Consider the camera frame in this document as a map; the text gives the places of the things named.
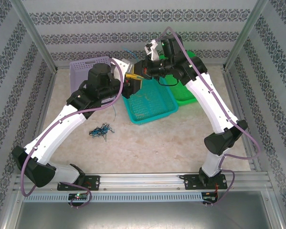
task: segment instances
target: patterned wallpaper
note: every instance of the patterned wallpaper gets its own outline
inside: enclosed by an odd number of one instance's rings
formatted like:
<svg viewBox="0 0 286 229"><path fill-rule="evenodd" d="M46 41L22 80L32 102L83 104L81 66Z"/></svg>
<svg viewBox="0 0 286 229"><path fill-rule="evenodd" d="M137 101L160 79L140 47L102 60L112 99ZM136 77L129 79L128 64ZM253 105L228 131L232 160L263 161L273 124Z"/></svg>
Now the patterned wallpaper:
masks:
<svg viewBox="0 0 286 229"><path fill-rule="evenodd" d="M271 0L229 69L286 222L286 0Z"/></svg>
<svg viewBox="0 0 286 229"><path fill-rule="evenodd" d="M0 0L0 215L14 182L10 152L33 139L52 73L8 0Z"/></svg>
<svg viewBox="0 0 286 229"><path fill-rule="evenodd" d="M171 26L206 63L224 63L256 0L24 0L58 66L103 55L143 58L144 44Z"/></svg>

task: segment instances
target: beige floor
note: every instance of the beige floor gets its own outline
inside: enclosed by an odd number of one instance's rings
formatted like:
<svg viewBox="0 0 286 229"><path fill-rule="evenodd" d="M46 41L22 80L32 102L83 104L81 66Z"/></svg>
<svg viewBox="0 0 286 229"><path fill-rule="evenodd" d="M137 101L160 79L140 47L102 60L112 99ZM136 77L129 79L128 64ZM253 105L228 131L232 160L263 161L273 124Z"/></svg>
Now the beige floor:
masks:
<svg viewBox="0 0 286 229"><path fill-rule="evenodd" d="M209 66L213 83L231 108L220 68ZM58 115L70 96L69 70L58 70L45 125ZM95 112L74 130L53 154L51 161L76 164L86 173L160 173L195 172L206 157L204 138L212 127L199 103L179 107L169 117L144 125L134 125L127 114L123 99L112 107ZM92 139L90 130L109 123L115 133ZM239 140L232 154L245 156ZM250 170L247 161L227 158L223 168L234 171Z"/></svg>

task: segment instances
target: plastic basket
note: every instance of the plastic basket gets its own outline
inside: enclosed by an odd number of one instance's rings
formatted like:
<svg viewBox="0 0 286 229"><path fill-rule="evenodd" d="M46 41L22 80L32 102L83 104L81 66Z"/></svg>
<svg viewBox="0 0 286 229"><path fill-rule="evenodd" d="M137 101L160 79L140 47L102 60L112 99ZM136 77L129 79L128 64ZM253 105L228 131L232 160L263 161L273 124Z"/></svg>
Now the plastic basket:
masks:
<svg viewBox="0 0 286 229"><path fill-rule="evenodd" d="M81 83L88 79L88 72L96 63L106 63L110 66L109 56L70 62L71 93L75 92Z"/></svg>
<svg viewBox="0 0 286 229"><path fill-rule="evenodd" d="M142 88L125 99L130 120L137 125L167 117L178 110L178 104L168 87L161 86L156 80L143 80Z"/></svg>
<svg viewBox="0 0 286 229"><path fill-rule="evenodd" d="M191 51L187 51L187 54L190 58L194 57L195 54ZM176 79L173 77L173 75L167 75L165 77L165 80L167 84L175 84ZM176 99L179 106L183 106L186 104L197 102L197 99L193 96L193 94L186 88L186 86L183 86L181 82L179 82L176 86L169 87L172 91L174 98Z"/></svg>

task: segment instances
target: enclosure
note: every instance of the enclosure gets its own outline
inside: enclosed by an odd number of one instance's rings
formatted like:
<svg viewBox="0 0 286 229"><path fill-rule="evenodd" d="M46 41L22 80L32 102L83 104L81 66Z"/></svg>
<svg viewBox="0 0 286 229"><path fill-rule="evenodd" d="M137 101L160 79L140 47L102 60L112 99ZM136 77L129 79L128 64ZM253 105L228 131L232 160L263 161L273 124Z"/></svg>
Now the enclosure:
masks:
<svg viewBox="0 0 286 229"><path fill-rule="evenodd" d="M167 26L201 58L261 147L257 159L225 159L223 169L235 171L225 199L205 207L202 191L186 190L179 178L198 174L206 158L204 138L213 130L201 104L179 102L141 124L122 97L51 157L100 176L91 203L71 209L68 195L76 192L57 191L57 183L24 198L11 151L60 113L73 92L70 63L102 56L137 62ZM161 45L157 51L163 54ZM92 138L89 131L103 123L114 133ZM251 157L257 148L243 135L230 153ZM224 174L230 185L232 174ZM27 192L32 185L26 178ZM286 0L0 0L0 228L42 227L286 228Z"/></svg>

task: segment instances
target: purple basket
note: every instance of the purple basket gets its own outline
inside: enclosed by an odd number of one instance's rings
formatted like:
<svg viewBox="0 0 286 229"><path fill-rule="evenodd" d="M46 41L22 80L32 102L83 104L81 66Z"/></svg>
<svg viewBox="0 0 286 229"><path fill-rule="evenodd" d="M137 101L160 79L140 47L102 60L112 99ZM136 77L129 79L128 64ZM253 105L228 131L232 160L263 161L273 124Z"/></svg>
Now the purple basket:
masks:
<svg viewBox="0 0 286 229"><path fill-rule="evenodd" d="M110 66L109 56L70 62L71 93L78 90L81 83L88 79L88 72L96 63L106 63Z"/></svg>

